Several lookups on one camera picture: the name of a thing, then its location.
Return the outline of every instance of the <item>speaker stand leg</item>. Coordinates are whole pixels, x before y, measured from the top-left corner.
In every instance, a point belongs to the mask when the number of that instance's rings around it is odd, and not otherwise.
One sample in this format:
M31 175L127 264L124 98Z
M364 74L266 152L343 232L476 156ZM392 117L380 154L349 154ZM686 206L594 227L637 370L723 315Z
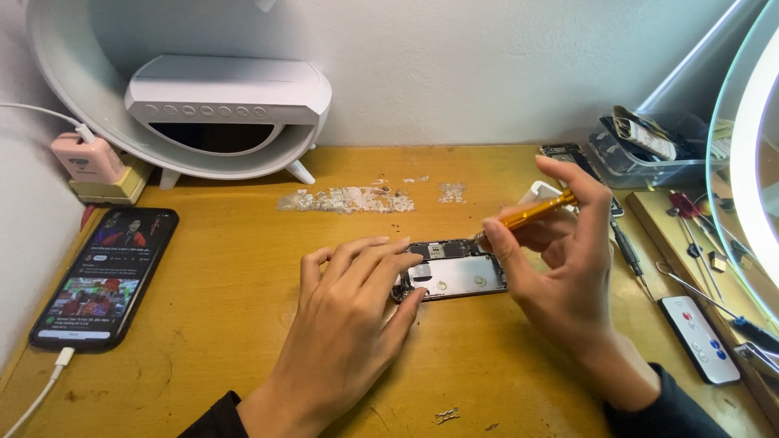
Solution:
M308 173L300 161L294 161L290 164L287 164L286 169L303 184L313 184L315 181L314 177Z
M182 174L171 169L162 168L162 178L160 178L160 190L170 190L176 186L178 177Z

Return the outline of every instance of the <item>smartphone screen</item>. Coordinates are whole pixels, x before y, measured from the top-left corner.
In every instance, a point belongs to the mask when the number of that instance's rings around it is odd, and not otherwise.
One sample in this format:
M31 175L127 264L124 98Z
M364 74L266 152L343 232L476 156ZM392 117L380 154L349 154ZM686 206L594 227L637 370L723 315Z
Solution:
M177 223L173 210L109 210L38 318L30 343L82 350L118 344Z

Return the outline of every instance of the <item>yellow desk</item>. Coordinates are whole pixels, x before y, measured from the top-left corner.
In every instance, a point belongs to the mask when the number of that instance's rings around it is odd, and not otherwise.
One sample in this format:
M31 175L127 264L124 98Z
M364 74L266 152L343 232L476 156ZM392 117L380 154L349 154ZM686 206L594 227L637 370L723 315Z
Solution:
M294 318L302 254L363 235L469 235L482 217L546 179L534 166L537 150L320 148L303 160L317 177L310 188L283 172L236 183L182 178L169 191L148 187L138 205L172 208L181 223L127 338L108 353L77 355L19 436L177 435L225 391L246 395L271 370ZM424 175L427 181L404 182ZM277 210L278 200L298 189L374 182L401 189L414 211ZM464 202L439 202L439 184L457 182L466 186ZM681 295L654 270L659 252L629 209L619 223L655 298ZM86 231L70 257L85 238ZM612 308L617 327L644 357L663 364L730 434L774 436L743 384L716 388L699 378L619 253ZM55 357L19 340L0 380L0 430L37 396ZM454 406L461 418L437 426L434 414ZM325 436L590 438L608 430L601 402L577 370L537 336L508 295L497 294L423 304L397 364Z

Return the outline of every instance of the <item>lightning cable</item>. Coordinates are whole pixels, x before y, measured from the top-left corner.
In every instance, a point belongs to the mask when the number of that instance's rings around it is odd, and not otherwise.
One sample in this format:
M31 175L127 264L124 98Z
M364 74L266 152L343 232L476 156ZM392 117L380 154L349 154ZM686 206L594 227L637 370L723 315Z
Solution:
M46 108L41 107L35 107L33 105L25 105L25 104L9 104L5 102L0 102L0 107L8 107L8 108L23 108L23 109L30 109L34 111L40 111L43 113L46 113L48 115L53 115L55 117L63 118L64 120L67 120L68 122L72 123L73 126L76 127L76 132L81 136L82 139L84 139L85 143L92 144L95 142L95 135L90 131L89 128L86 127L85 124L82 122L79 122L78 120L74 119L73 117L68 117L67 115L60 114L58 112L48 110Z
M16 432L16 430L30 417L30 415L32 415L33 411L35 411L35 408L41 404L41 402L46 397L46 394L48 394L48 391L50 391L51 387L54 386L54 382L56 382L57 378L59 378L59 374L68 365L68 363L70 363L70 359L73 357L73 353L75 352L76 350L70 347L65 347L62 349L62 351L59 352L57 361L54 362L54 372L51 374L51 377L49 377L49 382L46 383L46 387L44 387L41 395L35 399L33 404L30 405L30 408L27 409L27 412L22 415L19 421L17 421L16 424L13 425L13 427L5 435L3 435L2 438L11 438L11 435L13 435L13 433Z

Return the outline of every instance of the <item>plastic storage box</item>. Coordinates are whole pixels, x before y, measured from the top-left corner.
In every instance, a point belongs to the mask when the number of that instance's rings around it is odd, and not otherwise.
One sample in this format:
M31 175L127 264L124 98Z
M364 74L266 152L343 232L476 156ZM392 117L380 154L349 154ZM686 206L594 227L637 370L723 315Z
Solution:
M653 113L649 116L660 126L678 132L693 145L706 149L709 127L690 113ZM582 151L609 187L627 189L681 185L706 178L706 160L644 161L625 150L599 122ZM712 171L728 161L712 161Z

